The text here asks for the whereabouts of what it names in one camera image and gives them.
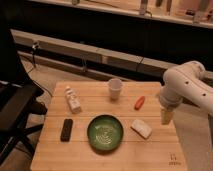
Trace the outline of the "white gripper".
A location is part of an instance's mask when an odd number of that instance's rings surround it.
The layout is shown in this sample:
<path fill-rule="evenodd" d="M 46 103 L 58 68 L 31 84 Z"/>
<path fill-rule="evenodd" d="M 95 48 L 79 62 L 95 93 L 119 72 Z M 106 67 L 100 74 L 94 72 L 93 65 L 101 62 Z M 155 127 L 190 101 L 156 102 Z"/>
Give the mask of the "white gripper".
<path fill-rule="evenodd" d="M 161 123 L 168 125 L 172 120 L 173 113 L 183 101 L 183 98 L 168 87 L 163 87 L 158 94 L 159 102 L 164 108 L 161 110 Z"/>

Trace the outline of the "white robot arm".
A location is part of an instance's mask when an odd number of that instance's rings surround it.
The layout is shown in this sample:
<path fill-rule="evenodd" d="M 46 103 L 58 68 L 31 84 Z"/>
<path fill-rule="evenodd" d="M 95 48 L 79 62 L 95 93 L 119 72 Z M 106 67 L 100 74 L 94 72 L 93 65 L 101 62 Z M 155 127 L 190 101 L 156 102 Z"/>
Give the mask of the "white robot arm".
<path fill-rule="evenodd" d="M 163 109 L 161 123 L 168 125 L 173 110 L 184 98 L 188 99 L 213 117 L 213 87 L 202 81 L 205 67 L 198 61 L 189 61 L 167 69 L 163 74 L 164 86 L 158 98 Z"/>

